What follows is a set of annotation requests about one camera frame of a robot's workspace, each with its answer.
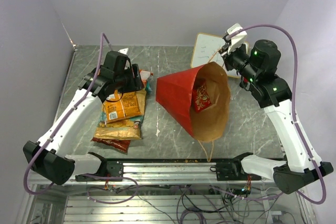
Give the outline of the orange kettle chips bag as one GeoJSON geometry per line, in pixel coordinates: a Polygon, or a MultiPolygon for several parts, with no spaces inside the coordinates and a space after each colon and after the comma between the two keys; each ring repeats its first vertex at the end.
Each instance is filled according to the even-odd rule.
{"type": "Polygon", "coordinates": [[[102,105],[102,120],[112,123],[140,115],[136,92],[119,93],[108,96],[102,105]]]}

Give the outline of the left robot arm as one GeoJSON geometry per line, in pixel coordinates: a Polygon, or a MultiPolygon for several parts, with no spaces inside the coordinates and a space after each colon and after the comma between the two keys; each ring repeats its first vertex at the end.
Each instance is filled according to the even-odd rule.
{"type": "Polygon", "coordinates": [[[48,132],[37,142],[24,145],[29,170],[56,185],[75,175],[90,175],[94,180],[106,177],[106,158],[93,152],[71,155],[69,146],[86,119],[115,91],[126,94],[143,89],[139,66],[130,62],[127,53],[127,49],[108,52],[98,76],[91,71],[83,77],[72,101],[48,132]]]}

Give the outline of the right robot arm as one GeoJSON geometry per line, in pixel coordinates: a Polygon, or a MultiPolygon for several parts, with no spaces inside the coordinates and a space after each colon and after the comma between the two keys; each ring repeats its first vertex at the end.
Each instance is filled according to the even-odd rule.
{"type": "Polygon", "coordinates": [[[271,179],[285,194],[291,194],[333,173],[331,163],[322,161],[300,129],[298,116],[292,111],[293,95],[287,82],[276,74],[281,53],[270,40],[255,42],[251,53],[243,42],[227,43],[218,53],[226,70],[240,74],[240,87],[249,91],[275,127],[285,157],[282,161],[248,153],[231,167],[236,179],[249,174],[271,179]]]}

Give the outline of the orange skittles packet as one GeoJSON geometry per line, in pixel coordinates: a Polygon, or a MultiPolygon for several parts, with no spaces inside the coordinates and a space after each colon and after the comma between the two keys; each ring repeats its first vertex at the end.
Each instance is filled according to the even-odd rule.
{"type": "Polygon", "coordinates": [[[150,76],[153,76],[152,72],[140,69],[140,77],[143,83],[147,82],[150,76]]]}

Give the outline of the teal snack packet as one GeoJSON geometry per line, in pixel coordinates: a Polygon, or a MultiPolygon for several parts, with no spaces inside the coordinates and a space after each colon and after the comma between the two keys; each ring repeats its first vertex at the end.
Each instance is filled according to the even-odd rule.
{"type": "Polygon", "coordinates": [[[152,92],[152,88],[150,85],[150,80],[152,78],[152,75],[150,74],[148,77],[144,79],[144,87],[146,92],[152,92]]]}

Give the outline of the small red snack packet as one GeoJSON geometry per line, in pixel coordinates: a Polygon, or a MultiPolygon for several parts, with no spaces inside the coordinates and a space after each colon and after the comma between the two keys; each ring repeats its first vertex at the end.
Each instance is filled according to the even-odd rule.
{"type": "Polygon", "coordinates": [[[197,85],[192,90],[192,106],[196,113],[199,113],[212,105],[207,93],[206,83],[197,85]]]}

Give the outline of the red paper bag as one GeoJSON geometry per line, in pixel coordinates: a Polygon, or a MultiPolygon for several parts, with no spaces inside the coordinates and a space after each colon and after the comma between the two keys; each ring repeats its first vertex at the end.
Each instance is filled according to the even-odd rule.
{"type": "Polygon", "coordinates": [[[199,67],[159,77],[156,101],[201,147],[214,144],[229,118],[227,73],[209,60],[199,67]]]}

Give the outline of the brown snack packet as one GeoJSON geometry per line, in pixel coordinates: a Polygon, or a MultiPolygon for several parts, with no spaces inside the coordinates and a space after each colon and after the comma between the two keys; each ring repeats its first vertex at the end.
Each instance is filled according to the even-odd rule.
{"type": "Polygon", "coordinates": [[[102,111],[94,137],[112,140],[139,140],[141,139],[141,124],[144,118],[146,91],[136,91],[140,112],[138,116],[119,120],[112,123],[104,123],[102,111]]]}

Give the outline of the red doritos chip bag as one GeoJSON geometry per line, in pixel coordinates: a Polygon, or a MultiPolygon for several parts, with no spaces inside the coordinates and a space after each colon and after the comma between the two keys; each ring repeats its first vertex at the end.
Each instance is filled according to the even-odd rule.
{"type": "Polygon", "coordinates": [[[115,150],[126,154],[128,153],[128,149],[131,143],[131,140],[112,140],[96,137],[93,137],[91,141],[113,147],[115,150]]]}

